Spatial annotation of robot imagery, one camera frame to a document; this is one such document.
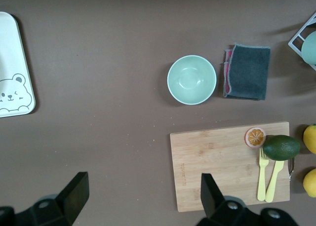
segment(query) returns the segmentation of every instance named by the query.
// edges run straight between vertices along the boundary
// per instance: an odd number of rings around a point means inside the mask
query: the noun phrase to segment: table
[[[75,225],[193,226],[179,213],[169,134],[289,121],[301,153],[291,200],[249,206],[314,223],[302,179],[316,156],[302,142],[315,122],[316,72],[287,43],[315,13],[315,0],[0,0],[18,21],[36,96],[28,115],[0,119],[0,202],[20,212],[88,171],[90,198]],[[224,99],[224,50],[267,45],[265,101]],[[218,84],[200,105],[178,103],[166,75],[197,54]]]

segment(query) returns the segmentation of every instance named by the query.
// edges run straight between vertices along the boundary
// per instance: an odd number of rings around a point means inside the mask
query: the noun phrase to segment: yellow lemon
[[[310,152],[316,154],[316,124],[306,128],[303,135],[303,142]]]
[[[306,174],[303,180],[303,187],[310,197],[316,197],[316,169]]]

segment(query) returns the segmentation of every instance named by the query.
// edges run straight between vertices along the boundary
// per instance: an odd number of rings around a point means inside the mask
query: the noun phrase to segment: green avocado
[[[277,135],[267,138],[262,149],[270,159],[285,161],[300,152],[300,143],[290,136]]]

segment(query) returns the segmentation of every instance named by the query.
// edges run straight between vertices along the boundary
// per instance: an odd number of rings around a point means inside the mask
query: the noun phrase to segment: mint green bowl
[[[205,58],[187,55],[171,66],[167,84],[171,95],[180,103],[196,105],[206,101],[214,92],[216,73]]]

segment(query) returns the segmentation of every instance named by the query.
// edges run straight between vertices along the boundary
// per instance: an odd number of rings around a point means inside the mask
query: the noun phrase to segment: bear ear
[[[25,78],[24,78],[24,76],[22,74],[15,74],[15,75],[13,75],[12,80],[18,81],[18,82],[20,82],[23,85],[25,84]]]

